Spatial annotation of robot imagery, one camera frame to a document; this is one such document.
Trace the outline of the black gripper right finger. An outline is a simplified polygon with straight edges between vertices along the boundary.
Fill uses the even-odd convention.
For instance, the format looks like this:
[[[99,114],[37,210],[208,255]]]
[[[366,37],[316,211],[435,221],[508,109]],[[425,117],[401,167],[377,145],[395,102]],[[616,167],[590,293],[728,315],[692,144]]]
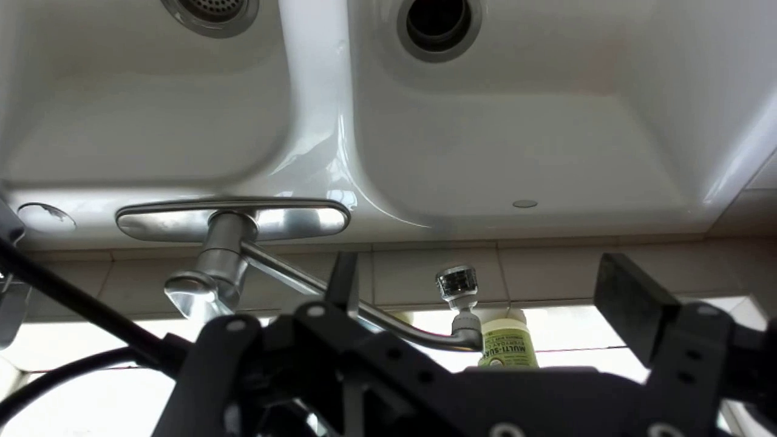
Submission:
[[[593,301],[643,367],[680,312],[680,301],[623,253],[600,257]]]

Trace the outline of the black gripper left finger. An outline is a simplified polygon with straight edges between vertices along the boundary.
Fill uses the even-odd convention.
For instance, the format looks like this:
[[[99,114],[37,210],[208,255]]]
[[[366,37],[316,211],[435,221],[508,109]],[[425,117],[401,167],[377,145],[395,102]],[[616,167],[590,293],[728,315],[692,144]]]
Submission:
[[[328,289],[326,289],[326,301],[340,308],[342,314],[350,314],[357,308],[357,255],[355,253],[340,253],[334,257]]]

